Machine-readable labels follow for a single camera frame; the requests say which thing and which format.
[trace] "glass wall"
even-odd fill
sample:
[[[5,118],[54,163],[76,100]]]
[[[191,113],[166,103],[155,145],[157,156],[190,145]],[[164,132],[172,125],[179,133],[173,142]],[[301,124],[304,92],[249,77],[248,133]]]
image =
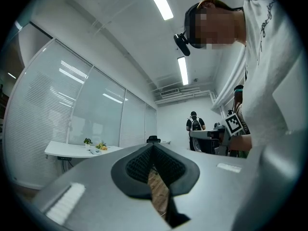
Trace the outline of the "glass wall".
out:
[[[125,89],[93,68],[74,109],[69,143],[105,142],[119,146]]]
[[[6,116],[4,148],[12,180],[40,189],[57,177],[50,141],[66,142],[69,119],[91,65],[57,40],[19,77]]]
[[[145,108],[145,142],[152,136],[157,135],[156,133],[156,110],[151,106],[146,105]]]
[[[126,92],[121,124],[120,147],[144,143],[145,102]]]

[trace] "white ceiling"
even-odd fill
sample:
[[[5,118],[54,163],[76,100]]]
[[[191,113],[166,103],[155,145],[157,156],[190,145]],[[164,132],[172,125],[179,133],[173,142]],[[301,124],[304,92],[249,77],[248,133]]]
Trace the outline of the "white ceiling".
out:
[[[181,81],[177,58],[183,54],[173,35],[183,32],[186,10],[201,0],[167,0],[174,15],[167,21],[153,0],[74,1],[106,26],[158,88]],[[243,4],[243,0],[223,1],[234,7]],[[213,82],[224,50],[190,50],[191,55],[186,57],[189,84],[196,84],[195,78],[198,84]]]

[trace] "ceiling vent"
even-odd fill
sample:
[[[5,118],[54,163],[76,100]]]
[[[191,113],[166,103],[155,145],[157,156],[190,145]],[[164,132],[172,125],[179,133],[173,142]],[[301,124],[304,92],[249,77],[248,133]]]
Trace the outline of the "ceiling vent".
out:
[[[180,92],[179,88],[175,88],[175,89],[172,89],[172,90],[166,90],[166,91],[161,92],[160,96],[166,97],[168,95],[176,94],[176,93],[179,93],[179,92]]]

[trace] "white wall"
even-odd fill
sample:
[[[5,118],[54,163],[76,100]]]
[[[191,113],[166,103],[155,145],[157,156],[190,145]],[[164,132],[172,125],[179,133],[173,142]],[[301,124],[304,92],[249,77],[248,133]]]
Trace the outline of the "white wall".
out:
[[[213,129],[216,122],[221,121],[221,115],[212,111],[212,101],[209,96],[191,98],[180,103],[159,106],[157,109],[157,136],[162,141],[171,141],[171,146],[178,149],[189,148],[189,135],[186,122],[191,111],[205,122],[206,129]]]
[[[102,70],[153,108],[153,94],[137,69],[101,33],[89,32],[91,24],[71,6],[58,2],[48,11],[34,14],[32,21],[77,54]]]
[[[236,64],[242,47],[244,46],[241,43],[235,42],[233,45],[224,49],[222,58],[220,60],[219,69],[214,80],[214,89],[217,95],[220,94],[221,90],[226,84]]]
[[[32,57],[50,40],[51,38],[31,24],[23,27],[18,33],[18,42],[24,66],[28,66]]]

